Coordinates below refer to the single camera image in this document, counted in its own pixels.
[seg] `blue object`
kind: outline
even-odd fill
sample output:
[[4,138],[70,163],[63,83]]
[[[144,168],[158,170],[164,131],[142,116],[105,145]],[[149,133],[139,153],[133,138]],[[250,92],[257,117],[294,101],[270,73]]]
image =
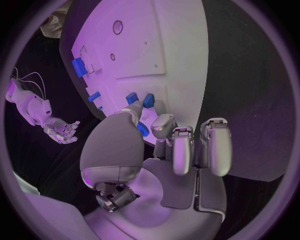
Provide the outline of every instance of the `blue object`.
[[138,101],[138,96],[136,93],[130,93],[127,97],[126,97],[127,103],[128,105],[133,104],[135,101]]
[[85,64],[82,61],[81,57],[75,58],[72,61],[72,64],[73,64],[75,72],[77,73],[77,76],[79,78],[88,73],[88,71],[86,70]]
[[91,103],[92,101],[94,101],[96,98],[99,98],[100,96],[101,94],[97,91],[96,93],[94,93],[92,96],[88,98],[88,101]]
[[146,125],[142,122],[139,121],[136,127],[141,132],[143,137],[147,137],[149,135],[148,127],[146,127]]
[[148,94],[142,102],[144,108],[149,109],[154,107],[154,95]]

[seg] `wire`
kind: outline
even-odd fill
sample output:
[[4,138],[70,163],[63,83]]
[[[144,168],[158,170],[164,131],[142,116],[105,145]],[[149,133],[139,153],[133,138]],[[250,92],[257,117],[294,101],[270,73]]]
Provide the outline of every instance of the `wire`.
[[[26,75],[26,76],[24,76],[24,77],[22,77],[22,78],[19,78],[19,71],[18,71],[18,69],[17,69],[16,67],[14,67],[14,68],[15,68],[15,70],[16,70],[16,77],[15,77],[14,75],[12,75],[12,76],[13,76],[14,78],[20,80],[21,82],[25,82],[25,83],[34,83],[35,85],[37,85],[37,87],[39,88],[39,90],[40,90],[40,92],[41,92],[41,95],[42,95],[43,100],[46,100],[46,89],[45,89],[45,84],[44,84],[44,81],[43,81],[43,78],[41,77],[41,75],[40,75],[38,72],[34,71],[34,72],[29,73],[28,75]],[[34,81],[24,81],[24,80],[22,80],[22,79],[25,79],[25,78],[27,78],[28,76],[30,76],[30,75],[32,75],[32,74],[37,74],[37,75],[39,76],[39,78],[40,78],[40,80],[41,80],[41,82],[42,82],[44,94],[43,94],[43,92],[42,92],[40,86],[39,86],[36,82],[34,82]]]
[[24,82],[24,83],[33,83],[33,84],[35,84],[35,85],[38,87],[38,89],[40,90],[42,99],[45,100],[43,91],[42,91],[42,89],[40,88],[40,86],[39,86],[36,82],[34,82],[34,81],[24,81],[24,80],[20,80],[18,77],[14,76],[14,75],[12,75],[12,76],[13,76],[15,79],[18,79],[18,80],[21,81],[21,82]]

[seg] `white fabric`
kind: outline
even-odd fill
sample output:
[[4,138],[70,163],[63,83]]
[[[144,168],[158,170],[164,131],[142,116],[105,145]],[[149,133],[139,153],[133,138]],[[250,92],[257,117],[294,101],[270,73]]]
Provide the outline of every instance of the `white fabric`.
[[40,26],[45,37],[60,39],[67,12],[73,0],[66,1],[55,10],[48,18],[48,22]]

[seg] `hole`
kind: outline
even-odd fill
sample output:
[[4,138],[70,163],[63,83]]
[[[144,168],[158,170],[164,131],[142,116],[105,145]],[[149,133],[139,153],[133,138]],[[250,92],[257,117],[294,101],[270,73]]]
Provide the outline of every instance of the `hole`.
[[121,21],[115,21],[112,25],[113,33],[119,35],[123,30],[123,24]]

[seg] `black background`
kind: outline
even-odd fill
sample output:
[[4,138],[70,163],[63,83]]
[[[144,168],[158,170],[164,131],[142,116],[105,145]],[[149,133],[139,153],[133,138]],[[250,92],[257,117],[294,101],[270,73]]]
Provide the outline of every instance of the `black background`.
[[[295,4],[291,2],[276,2],[271,0],[264,1],[256,1],[256,4],[261,5],[265,3],[264,7],[266,10],[272,12],[276,16],[273,18],[276,25],[280,24],[282,28],[286,31],[289,37],[292,39],[296,49],[296,52],[299,50],[300,46],[300,35],[298,33],[298,8]],[[1,43],[6,39],[8,33],[12,30],[13,26],[18,22],[18,20],[22,17],[26,9],[28,9],[34,3],[33,0],[10,0],[2,3],[1,6]],[[5,230],[2,232],[7,232],[9,234],[9,238],[15,239],[17,237],[22,236],[22,238],[28,237],[29,239],[35,239],[34,236],[28,231],[28,229],[23,225],[23,223],[19,220],[16,213],[11,208],[9,202],[6,200],[6,197],[3,192],[1,192],[1,208],[2,208],[2,229]],[[292,236],[293,234],[296,236],[298,232],[298,226],[294,224],[294,221],[299,216],[299,208],[298,203],[300,202],[300,194],[297,192],[292,204],[289,206],[288,210],[282,216],[280,221],[274,228],[269,232],[264,239],[274,239],[279,234],[285,234],[288,236]]]

